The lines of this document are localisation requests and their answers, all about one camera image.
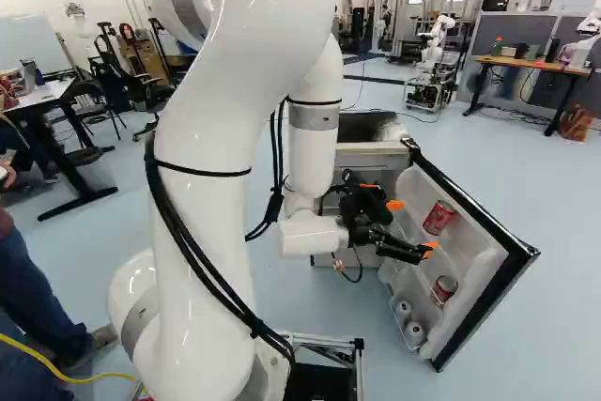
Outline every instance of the toilet paper roll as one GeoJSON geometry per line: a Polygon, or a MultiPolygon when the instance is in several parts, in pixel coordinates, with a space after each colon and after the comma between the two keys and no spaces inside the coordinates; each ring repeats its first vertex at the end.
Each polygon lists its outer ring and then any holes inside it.
{"type": "Polygon", "coordinates": [[[405,340],[411,349],[421,345],[425,339],[424,328],[417,321],[410,321],[405,327],[405,340]]]}
{"type": "Polygon", "coordinates": [[[411,312],[413,312],[413,308],[411,307],[409,301],[399,300],[394,306],[394,312],[396,313],[398,324],[401,326],[401,328],[404,328],[409,321],[409,317],[411,316],[411,312]]]}

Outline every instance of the yellow cable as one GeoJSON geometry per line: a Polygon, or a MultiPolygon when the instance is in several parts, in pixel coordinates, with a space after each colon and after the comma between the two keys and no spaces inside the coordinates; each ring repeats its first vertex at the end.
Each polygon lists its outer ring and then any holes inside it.
{"type": "MultiPolygon", "coordinates": [[[[46,365],[46,367],[50,371],[52,371],[57,378],[59,378],[60,380],[62,380],[64,382],[67,382],[69,384],[89,384],[90,382],[94,382],[95,380],[99,380],[99,379],[103,379],[103,378],[124,378],[133,383],[136,383],[138,381],[135,377],[126,375],[124,373],[101,373],[99,375],[96,375],[96,376],[93,376],[93,377],[87,378],[87,379],[73,379],[73,378],[70,378],[69,376],[63,375],[58,370],[58,368],[56,368],[54,366],[54,364],[52,362],[50,362],[46,357],[42,356],[40,353],[38,353],[31,347],[28,347],[28,346],[24,345],[23,343],[20,343],[16,340],[13,340],[12,338],[4,335],[3,333],[0,333],[0,341],[6,343],[7,345],[11,345],[12,347],[16,347],[17,349],[24,352],[25,354],[29,354],[31,357],[39,360],[44,365],[46,365]]],[[[146,394],[148,394],[148,391],[146,390],[146,388],[144,388],[143,390],[146,394]]]]}

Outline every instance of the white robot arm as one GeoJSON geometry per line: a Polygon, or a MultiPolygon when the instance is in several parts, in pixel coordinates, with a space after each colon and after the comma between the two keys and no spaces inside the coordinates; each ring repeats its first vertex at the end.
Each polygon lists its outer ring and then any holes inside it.
{"type": "Polygon", "coordinates": [[[434,23],[432,30],[416,35],[418,38],[428,39],[427,47],[422,50],[422,61],[418,64],[419,69],[432,70],[434,65],[440,62],[447,31],[453,27],[455,27],[455,19],[441,14],[434,23]]]}
{"type": "Polygon", "coordinates": [[[584,39],[563,46],[559,60],[568,63],[570,69],[583,69],[591,50],[601,39],[601,0],[594,1],[593,9],[576,31],[584,39]]]}
{"type": "Polygon", "coordinates": [[[254,309],[244,242],[245,179],[266,119],[287,95],[291,161],[283,252],[330,253],[346,245],[344,227],[312,212],[331,184],[342,97],[342,56],[330,34],[335,0],[151,4],[161,23],[199,55],[146,155],[156,201],[153,251],[118,270],[109,313],[154,399],[280,401],[273,365],[257,363],[260,348],[277,337],[261,334],[265,326],[245,310],[254,309]],[[209,285],[201,280],[199,250],[238,297],[235,308],[220,300],[228,290],[207,264],[201,266],[209,285]],[[257,335],[263,340],[254,340],[257,335]],[[249,382],[261,372],[269,376],[268,388],[249,382]]]}

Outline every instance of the refrigerator door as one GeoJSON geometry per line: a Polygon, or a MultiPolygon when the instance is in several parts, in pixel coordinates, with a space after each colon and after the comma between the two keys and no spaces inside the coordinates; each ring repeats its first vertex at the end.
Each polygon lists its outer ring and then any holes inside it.
{"type": "Polygon", "coordinates": [[[397,180],[396,196],[406,206],[395,213],[393,229],[410,242],[437,246],[418,266],[385,259],[378,277],[393,292],[391,309],[408,347],[441,371],[539,252],[461,190],[413,140],[401,141],[410,159],[397,180]],[[456,214],[434,236],[424,229],[424,220],[439,200],[456,214]],[[437,290],[440,276],[456,283],[448,300],[437,290]]]}

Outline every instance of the person's hand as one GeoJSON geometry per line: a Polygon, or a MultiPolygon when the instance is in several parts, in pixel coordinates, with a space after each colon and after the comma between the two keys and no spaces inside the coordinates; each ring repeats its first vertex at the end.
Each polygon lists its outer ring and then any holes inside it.
{"type": "Polygon", "coordinates": [[[17,172],[8,163],[0,160],[0,166],[7,170],[7,177],[4,179],[3,188],[9,188],[17,179],[17,172]]]}

